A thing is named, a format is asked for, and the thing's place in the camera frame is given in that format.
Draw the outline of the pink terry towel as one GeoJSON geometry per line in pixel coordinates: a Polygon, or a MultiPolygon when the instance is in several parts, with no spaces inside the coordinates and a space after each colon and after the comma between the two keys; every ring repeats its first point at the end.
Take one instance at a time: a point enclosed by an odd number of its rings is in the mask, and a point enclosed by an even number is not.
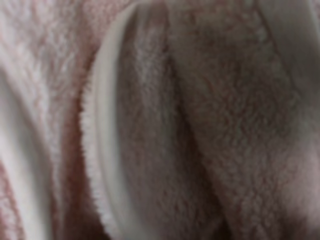
{"type": "Polygon", "coordinates": [[[3,0],[3,240],[317,240],[317,0],[3,0]]]}

